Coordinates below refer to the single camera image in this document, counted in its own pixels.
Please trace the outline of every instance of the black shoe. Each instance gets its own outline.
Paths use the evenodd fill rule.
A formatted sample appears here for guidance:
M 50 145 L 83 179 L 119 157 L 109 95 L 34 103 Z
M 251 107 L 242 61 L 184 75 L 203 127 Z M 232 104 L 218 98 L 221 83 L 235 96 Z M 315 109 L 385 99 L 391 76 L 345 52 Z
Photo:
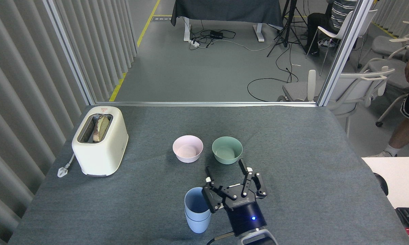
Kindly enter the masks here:
M 307 54 L 307 51 L 309 50 L 309 46 L 308 45 L 306 45 L 306 46 L 303 46 L 303 49 L 304 49 L 304 52 Z M 313 56 L 313 57 L 318 57 L 319 56 L 319 50 L 316 50 L 316 51 L 313 51 L 313 50 L 310 50 L 310 53 L 309 53 L 311 56 Z

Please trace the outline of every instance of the white sock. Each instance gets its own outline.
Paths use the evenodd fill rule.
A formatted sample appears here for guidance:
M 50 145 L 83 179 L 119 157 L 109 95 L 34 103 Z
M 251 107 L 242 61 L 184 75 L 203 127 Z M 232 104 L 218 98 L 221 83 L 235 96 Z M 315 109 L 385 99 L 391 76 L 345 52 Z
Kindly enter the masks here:
M 392 155 L 392 157 L 394 157 L 395 155 L 397 155 L 397 153 L 399 152 L 399 150 L 400 150 L 400 149 L 393 148 L 393 147 L 391 147 L 390 145 L 387 145 L 387 147 L 386 147 L 386 149 L 385 149 L 385 151 L 386 151 L 386 152 L 389 152 L 389 153 Z

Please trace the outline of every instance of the blue cup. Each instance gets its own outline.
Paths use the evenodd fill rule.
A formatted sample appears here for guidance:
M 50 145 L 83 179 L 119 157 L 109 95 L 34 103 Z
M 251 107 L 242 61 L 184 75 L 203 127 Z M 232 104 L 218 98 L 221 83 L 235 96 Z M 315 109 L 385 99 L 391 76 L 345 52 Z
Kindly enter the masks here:
M 184 199 L 186 221 L 195 233 L 203 233 L 210 223 L 211 213 L 201 193 L 202 189 L 202 187 L 190 189 Z

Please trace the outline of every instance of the green bowl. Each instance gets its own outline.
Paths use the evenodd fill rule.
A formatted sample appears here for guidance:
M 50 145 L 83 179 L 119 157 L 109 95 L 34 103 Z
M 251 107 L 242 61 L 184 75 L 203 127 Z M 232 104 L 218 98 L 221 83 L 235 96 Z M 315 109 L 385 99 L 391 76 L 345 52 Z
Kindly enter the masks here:
M 235 163 L 242 154 L 242 150 L 242 144 L 230 136 L 217 138 L 212 144 L 212 152 L 222 164 Z

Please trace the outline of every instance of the desk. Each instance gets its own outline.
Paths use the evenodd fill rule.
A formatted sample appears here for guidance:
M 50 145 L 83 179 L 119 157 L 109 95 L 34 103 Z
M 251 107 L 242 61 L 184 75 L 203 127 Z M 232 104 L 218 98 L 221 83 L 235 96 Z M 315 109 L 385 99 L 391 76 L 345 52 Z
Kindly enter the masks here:
M 254 31 L 259 42 L 264 42 L 262 23 L 283 28 L 282 11 L 278 0 L 176 0 L 171 23 L 176 26 L 176 19 L 185 17 L 184 41 L 189 41 L 189 19 L 224 20 L 257 23 Z
M 372 172 L 387 183 L 387 198 L 394 208 L 409 208 L 409 157 L 364 157 Z
M 195 234 L 183 198 L 204 185 L 206 166 L 224 186 L 243 180 L 237 164 L 223 165 L 212 155 L 212 142 L 225 135 L 241 141 L 245 163 L 262 173 L 268 197 L 258 203 L 279 244 L 409 245 L 369 166 L 324 107 L 118 108 L 129 134 L 119 169 L 89 177 L 74 162 L 58 178 L 72 155 L 72 133 L 9 245 L 206 244 L 231 231 L 227 215 L 212 214 L 209 228 Z M 186 134 L 204 144 L 194 163 L 172 152 L 175 139 Z

